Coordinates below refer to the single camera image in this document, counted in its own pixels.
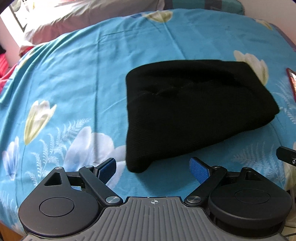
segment blue gripper pad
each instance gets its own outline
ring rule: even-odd
[[[98,178],[106,184],[116,172],[116,160],[112,158],[99,170]]]
[[[195,158],[190,159],[189,170],[200,184],[202,184],[205,180],[207,180],[210,177],[209,168],[203,166]]]

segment cable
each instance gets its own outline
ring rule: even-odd
[[[294,235],[296,235],[296,233],[288,234],[288,235],[285,235],[284,237],[287,238],[287,237],[294,236]]]

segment black circular housing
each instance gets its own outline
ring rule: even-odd
[[[81,232],[98,215],[97,200],[87,192],[73,189],[63,169],[50,173],[19,208],[24,230],[48,238]]]
[[[243,181],[221,186],[209,196],[211,213],[225,224],[243,229],[266,229],[288,216],[290,195],[276,184]]]
[[[251,238],[251,239],[268,238],[273,235],[276,235],[277,233],[282,233],[286,223],[284,221],[275,226],[265,228],[265,229],[243,229],[243,228],[233,227],[229,224],[222,222],[217,218],[213,218],[212,221],[215,225],[217,225],[219,228],[226,231],[227,233],[230,233],[239,237]]]

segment window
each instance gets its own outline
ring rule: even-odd
[[[31,2],[31,0],[14,0],[9,6],[15,20],[23,32],[25,31],[28,21],[27,19],[30,14],[29,2]]]

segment pillow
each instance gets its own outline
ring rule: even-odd
[[[163,10],[165,0],[52,0],[34,1],[20,56],[26,49],[103,20]]]
[[[237,0],[171,0],[172,8],[209,9],[244,15],[244,7]]]

